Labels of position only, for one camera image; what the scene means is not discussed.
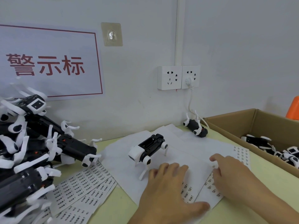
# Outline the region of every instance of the right hand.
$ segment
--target right hand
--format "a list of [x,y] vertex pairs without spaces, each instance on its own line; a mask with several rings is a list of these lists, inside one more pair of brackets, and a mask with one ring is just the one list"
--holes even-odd
[[214,154],[210,161],[217,161],[218,168],[213,170],[213,178],[219,192],[234,201],[249,204],[269,189],[239,160]]

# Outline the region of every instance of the orange object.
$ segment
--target orange object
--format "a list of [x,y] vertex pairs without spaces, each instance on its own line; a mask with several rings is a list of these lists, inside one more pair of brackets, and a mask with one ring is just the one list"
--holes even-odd
[[286,117],[289,119],[299,120],[299,96],[294,98]]

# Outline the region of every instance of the poster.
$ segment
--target poster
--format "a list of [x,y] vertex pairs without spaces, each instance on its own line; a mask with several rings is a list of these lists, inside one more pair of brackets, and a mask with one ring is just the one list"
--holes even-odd
[[96,33],[0,25],[0,96],[22,97],[17,77],[48,100],[103,94]]

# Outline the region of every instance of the left hand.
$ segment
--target left hand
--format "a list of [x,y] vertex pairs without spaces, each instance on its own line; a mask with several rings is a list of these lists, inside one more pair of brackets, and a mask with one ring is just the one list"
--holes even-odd
[[181,197],[187,170],[187,165],[178,163],[150,170],[139,207],[128,224],[179,224],[204,214],[210,208],[207,202],[188,204]]

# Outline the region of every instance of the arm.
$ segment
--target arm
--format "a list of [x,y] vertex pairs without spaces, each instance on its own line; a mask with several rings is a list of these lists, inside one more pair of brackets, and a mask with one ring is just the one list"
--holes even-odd
[[159,170],[150,170],[139,207],[128,224],[179,224],[204,214],[210,208],[207,202],[187,204],[182,200],[187,169],[186,165],[163,163]]
[[215,186],[226,197],[244,203],[269,223],[298,223],[299,213],[274,195],[240,161],[220,154],[210,157],[218,162],[213,170]]

